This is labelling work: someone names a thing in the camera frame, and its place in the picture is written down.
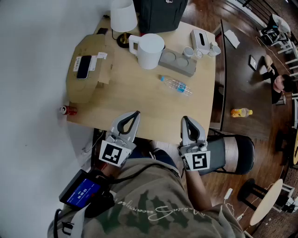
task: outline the orange juice bottle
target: orange juice bottle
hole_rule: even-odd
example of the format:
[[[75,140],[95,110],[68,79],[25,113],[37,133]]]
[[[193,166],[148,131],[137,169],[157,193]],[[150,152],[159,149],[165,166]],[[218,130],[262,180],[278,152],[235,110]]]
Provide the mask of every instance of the orange juice bottle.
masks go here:
[[[247,108],[233,109],[231,111],[232,117],[248,117],[249,115],[252,115],[252,110],[248,110]]]

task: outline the white pitcher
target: white pitcher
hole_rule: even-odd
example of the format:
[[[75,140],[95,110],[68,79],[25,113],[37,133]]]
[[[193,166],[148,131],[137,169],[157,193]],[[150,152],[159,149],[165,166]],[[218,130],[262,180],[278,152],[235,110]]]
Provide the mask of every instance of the white pitcher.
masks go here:
[[[134,43],[138,44],[138,50],[134,49]],[[139,65],[144,69],[154,69],[158,65],[163,48],[164,41],[156,34],[129,37],[129,51],[137,56]]]

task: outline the plastic water bottle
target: plastic water bottle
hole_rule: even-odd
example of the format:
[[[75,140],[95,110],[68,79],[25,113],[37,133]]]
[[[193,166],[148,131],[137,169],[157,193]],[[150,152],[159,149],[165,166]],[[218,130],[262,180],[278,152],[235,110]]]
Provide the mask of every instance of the plastic water bottle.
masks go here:
[[[252,110],[248,110],[247,108],[233,109],[231,111],[232,117],[248,117],[249,115],[252,115]]]
[[[169,76],[162,76],[160,80],[169,88],[175,89],[179,93],[183,93],[187,96],[192,94],[190,88],[187,87],[185,83],[180,82],[174,78],[171,78]]]

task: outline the white lamp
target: white lamp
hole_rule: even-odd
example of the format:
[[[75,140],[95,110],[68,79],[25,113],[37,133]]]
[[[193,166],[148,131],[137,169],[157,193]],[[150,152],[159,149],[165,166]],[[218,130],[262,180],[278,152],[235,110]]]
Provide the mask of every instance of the white lamp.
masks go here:
[[[137,25],[135,6],[133,0],[113,0],[111,3],[111,28],[117,32],[124,32],[117,38],[117,43],[122,48],[129,47],[129,36],[126,33]]]

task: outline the lamp base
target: lamp base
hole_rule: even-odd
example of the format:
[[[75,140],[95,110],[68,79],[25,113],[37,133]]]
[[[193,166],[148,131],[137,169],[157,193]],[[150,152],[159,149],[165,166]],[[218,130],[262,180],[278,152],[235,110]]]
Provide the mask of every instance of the lamp base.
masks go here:
[[[123,33],[117,38],[117,44],[121,48],[129,48],[129,36],[130,33]]]

